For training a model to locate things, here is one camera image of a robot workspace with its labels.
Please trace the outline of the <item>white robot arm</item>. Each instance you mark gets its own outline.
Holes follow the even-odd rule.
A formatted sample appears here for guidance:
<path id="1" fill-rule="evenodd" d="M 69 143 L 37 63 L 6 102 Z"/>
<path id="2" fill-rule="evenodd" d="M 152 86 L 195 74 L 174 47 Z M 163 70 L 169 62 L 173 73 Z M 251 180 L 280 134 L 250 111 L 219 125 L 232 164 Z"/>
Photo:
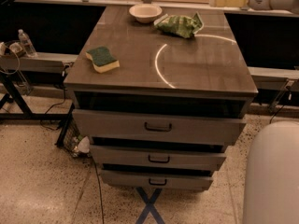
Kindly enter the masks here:
<path id="1" fill-rule="evenodd" d="M 299 0 L 209 0 L 209 4 L 291 13 L 299 10 Z M 299 224 L 299 122 L 274 122 L 253 139 L 242 224 Z"/>

